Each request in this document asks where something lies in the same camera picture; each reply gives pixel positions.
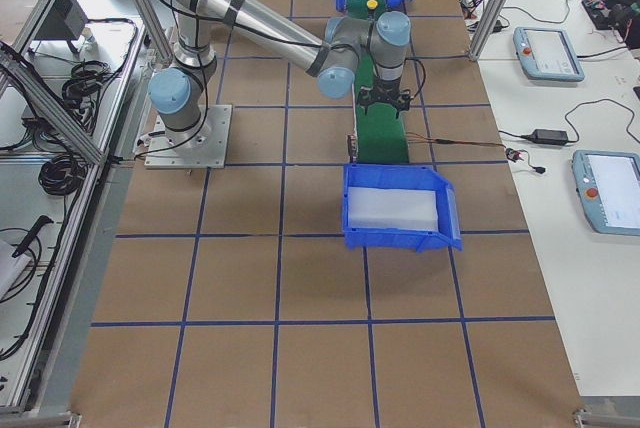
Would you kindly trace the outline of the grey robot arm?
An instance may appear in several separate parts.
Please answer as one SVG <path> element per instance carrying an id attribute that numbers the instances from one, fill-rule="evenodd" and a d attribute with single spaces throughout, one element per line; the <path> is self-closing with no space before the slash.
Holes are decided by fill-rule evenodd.
<path id="1" fill-rule="evenodd" d="M 400 118 L 413 96 L 400 86 L 410 42 L 409 17 L 378 14 L 370 0 L 364 18 L 334 17 L 318 38 L 258 0 L 172 0 L 178 42 L 172 64 L 150 84 L 149 95 L 178 152 L 199 148 L 213 132 L 198 100 L 216 71 L 211 27 L 223 24 L 287 59 L 315 78 L 326 97 L 354 102 L 349 147 L 364 163 L 405 163 L 408 143 Z"/>

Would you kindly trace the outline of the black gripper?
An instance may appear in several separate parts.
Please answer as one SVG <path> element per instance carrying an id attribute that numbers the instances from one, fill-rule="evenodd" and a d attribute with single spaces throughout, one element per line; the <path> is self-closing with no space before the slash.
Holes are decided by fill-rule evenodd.
<path id="1" fill-rule="evenodd" d="M 367 116 L 368 109 L 372 104 L 384 103 L 391 105 L 396 110 L 396 118 L 404 108 L 410 106 L 412 100 L 411 92 L 408 89 L 400 88 L 400 79 L 383 80 L 374 78 L 371 87 L 362 86 L 356 97 L 356 104 L 362 106 L 364 115 Z"/>

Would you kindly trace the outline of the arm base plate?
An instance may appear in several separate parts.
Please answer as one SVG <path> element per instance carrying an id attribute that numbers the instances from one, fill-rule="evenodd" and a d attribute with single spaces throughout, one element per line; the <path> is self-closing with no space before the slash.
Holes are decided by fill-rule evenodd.
<path id="1" fill-rule="evenodd" d="M 144 165 L 149 169 L 223 168 L 227 151 L 232 106 L 194 104 L 186 115 L 160 113 Z"/>

